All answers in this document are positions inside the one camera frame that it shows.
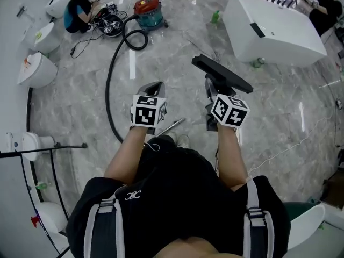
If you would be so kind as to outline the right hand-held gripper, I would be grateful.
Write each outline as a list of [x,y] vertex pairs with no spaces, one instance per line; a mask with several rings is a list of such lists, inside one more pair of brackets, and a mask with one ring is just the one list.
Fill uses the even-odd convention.
[[210,100],[210,104],[206,106],[207,131],[217,132],[218,124],[240,128],[250,113],[248,104],[236,97],[218,93],[209,78],[205,80],[205,90]]

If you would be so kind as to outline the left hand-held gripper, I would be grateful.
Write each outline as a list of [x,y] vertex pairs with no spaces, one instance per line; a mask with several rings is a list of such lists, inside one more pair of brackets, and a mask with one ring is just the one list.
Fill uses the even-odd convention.
[[166,115],[166,107],[167,100],[163,82],[157,82],[156,86],[155,82],[141,86],[137,95],[133,96],[132,125],[157,128]]

